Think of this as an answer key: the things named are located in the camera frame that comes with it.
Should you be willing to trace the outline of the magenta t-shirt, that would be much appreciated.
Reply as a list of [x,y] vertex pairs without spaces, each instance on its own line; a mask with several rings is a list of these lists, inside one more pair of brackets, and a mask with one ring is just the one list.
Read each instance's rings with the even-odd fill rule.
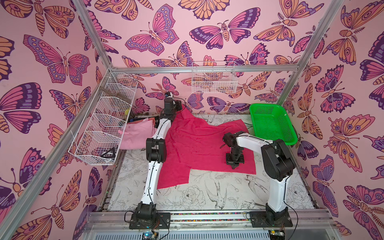
[[244,149],[245,162],[236,169],[226,163],[230,148],[224,146],[223,137],[240,131],[248,131],[242,120],[212,126],[189,110],[177,114],[165,139],[167,157],[160,171],[158,189],[187,184],[191,170],[255,175],[255,157],[251,150]]

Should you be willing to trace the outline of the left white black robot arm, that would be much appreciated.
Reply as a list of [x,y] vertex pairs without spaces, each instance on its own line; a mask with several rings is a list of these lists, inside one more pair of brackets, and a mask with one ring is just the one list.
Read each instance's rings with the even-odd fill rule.
[[160,172],[167,159],[166,136],[177,113],[182,110],[180,101],[170,92],[165,94],[164,108],[160,113],[159,126],[152,138],[146,140],[148,175],[143,196],[129,221],[131,230],[169,229],[169,213],[159,213],[156,207],[156,192]]

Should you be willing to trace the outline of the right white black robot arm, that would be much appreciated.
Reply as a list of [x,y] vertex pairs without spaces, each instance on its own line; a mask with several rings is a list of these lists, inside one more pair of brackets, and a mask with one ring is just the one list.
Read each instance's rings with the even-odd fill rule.
[[286,193],[296,164],[286,143],[283,140],[260,139],[245,132],[227,133],[223,137],[223,142],[231,148],[226,154],[227,165],[235,169],[239,164],[243,164],[245,162],[243,150],[249,149],[262,155],[265,172],[270,177],[270,193],[266,210],[247,214],[252,227],[292,227]]

